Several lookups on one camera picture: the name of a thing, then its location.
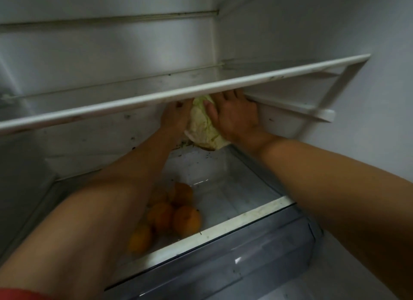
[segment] red sleeve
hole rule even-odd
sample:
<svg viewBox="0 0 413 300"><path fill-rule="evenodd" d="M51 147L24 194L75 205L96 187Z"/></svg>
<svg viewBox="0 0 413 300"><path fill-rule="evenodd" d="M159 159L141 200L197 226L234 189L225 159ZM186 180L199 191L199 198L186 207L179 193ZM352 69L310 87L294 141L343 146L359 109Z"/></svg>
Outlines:
<svg viewBox="0 0 413 300"><path fill-rule="evenodd" d="M42 295L38 292L13 289L0 288L0 300L53 300L50 297Z"/></svg>

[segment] person's left hand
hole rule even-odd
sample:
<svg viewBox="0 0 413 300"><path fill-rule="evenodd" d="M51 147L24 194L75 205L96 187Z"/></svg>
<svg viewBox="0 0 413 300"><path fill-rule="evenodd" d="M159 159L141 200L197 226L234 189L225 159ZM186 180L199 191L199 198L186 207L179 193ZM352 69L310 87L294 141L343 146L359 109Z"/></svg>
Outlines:
<svg viewBox="0 0 413 300"><path fill-rule="evenodd" d="M172 128L181 135L188 125L193 100L168 103L161 117L161 127Z"/></svg>

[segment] person's right arm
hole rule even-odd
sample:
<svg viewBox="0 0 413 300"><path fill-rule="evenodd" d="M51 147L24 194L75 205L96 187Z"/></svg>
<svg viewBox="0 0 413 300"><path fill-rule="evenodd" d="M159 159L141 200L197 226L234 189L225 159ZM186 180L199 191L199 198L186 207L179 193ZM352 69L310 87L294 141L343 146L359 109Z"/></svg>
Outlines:
<svg viewBox="0 0 413 300"><path fill-rule="evenodd" d="M265 132L242 90L213 94L221 135L260 160L398 297L413 299L413 184L346 156Z"/></svg>

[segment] person's right hand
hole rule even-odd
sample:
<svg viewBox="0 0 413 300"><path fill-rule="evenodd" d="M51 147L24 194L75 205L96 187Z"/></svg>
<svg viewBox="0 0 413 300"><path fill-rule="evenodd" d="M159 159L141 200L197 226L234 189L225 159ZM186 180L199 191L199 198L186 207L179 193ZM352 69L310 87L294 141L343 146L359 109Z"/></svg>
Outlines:
<svg viewBox="0 0 413 300"><path fill-rule="evenodd" d="M216 107L204 101L212 125L226 140L239 144L259 128L257 106L248 101L242 89L211 94Z"/></svg>

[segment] person's left arm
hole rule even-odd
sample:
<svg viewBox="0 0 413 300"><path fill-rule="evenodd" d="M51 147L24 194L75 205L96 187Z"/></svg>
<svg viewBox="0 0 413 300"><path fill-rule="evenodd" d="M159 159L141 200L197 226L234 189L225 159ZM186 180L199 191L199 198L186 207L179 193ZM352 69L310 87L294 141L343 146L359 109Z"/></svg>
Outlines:
<svg viewBox="0 0 413 300"><path fill-rule="evenodd" d="M158 131L49 214L0 268L0 287L54 299L91 299L102 292L191 106L192 100L168 104Z"/></svg>

